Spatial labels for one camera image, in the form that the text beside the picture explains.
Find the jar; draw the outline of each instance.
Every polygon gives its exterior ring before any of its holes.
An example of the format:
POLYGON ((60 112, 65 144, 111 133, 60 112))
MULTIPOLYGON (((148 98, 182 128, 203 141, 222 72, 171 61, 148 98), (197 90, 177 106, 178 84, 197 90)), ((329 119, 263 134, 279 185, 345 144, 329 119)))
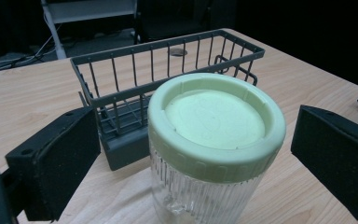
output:
POLYGON ((235 77, 197 73, 162 84, 148 107, 161 223, 236 223, 285 133, 277 104, 235 77))

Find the dark background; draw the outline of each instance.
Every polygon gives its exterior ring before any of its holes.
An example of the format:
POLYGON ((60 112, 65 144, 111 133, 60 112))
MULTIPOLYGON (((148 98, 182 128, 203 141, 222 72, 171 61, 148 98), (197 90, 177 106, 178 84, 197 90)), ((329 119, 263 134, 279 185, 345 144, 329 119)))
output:
MULTIPOLYGON (((235 0, 214 1, 213 28, 233 28, 358 84, 358 1, 237 0, 236 6, 235 0)), ((98 32, 132 27, 132 18, 69 22, 59 35, 63 41, 93 38, 98 32)), ((30 45, 41 46, 49 36, 40 1, 0 0, 0 56, 28 52, 30 45)))

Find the wire basket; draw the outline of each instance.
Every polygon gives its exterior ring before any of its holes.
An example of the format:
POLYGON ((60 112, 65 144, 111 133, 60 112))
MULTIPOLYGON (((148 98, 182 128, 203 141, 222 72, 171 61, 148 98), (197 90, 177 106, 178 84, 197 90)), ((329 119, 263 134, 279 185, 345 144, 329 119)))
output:
POLYGON ((264 50, 224 30, 180 36, 71 58, 84 106, 94 109, 111 170, 149 155, 147 107, 170 78, 218 73, 257 84, 264 50))

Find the black curtain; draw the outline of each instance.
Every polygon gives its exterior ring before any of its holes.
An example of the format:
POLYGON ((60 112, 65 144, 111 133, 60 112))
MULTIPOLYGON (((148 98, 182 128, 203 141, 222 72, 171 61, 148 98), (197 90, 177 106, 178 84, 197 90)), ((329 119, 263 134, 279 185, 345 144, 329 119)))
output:
POLYGON ((32 53, 50 36, 37 0, 0 0, 0 56, 8 52, 32 53))

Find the jar body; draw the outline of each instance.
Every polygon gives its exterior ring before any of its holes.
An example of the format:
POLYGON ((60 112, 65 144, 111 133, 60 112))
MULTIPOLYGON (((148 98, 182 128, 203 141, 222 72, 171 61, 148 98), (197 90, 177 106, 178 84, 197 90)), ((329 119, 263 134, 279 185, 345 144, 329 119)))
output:
POLYGON ((184 175, 150 143, 152 193, 161 223, 236 223, 263 174, 240 183, 210 183, 184 175))

